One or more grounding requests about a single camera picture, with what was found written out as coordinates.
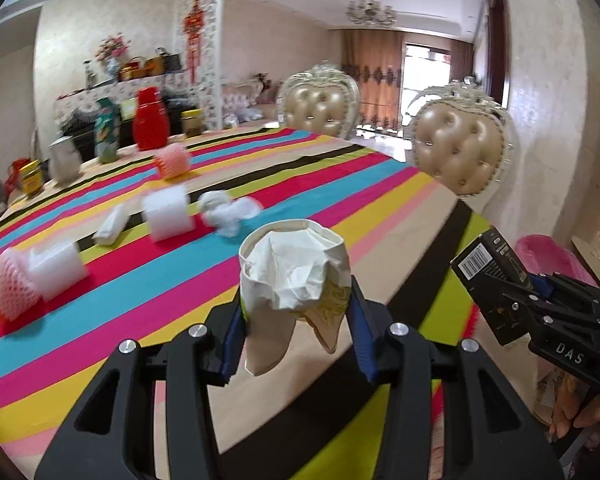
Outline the person's right hand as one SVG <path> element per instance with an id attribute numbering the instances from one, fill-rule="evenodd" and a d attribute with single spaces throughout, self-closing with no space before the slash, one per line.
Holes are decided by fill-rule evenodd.
<path id="1" fill-rule="evenodd" d="M 578 378 L 565 374 L 558 388 L 550 423 L 550 434 L 558 439 L 565 437 L 571 428 L 588 428 L 600 422 L 600 394 L 582 408 L 583 398 L 579 394 L 582 385 Z"/>

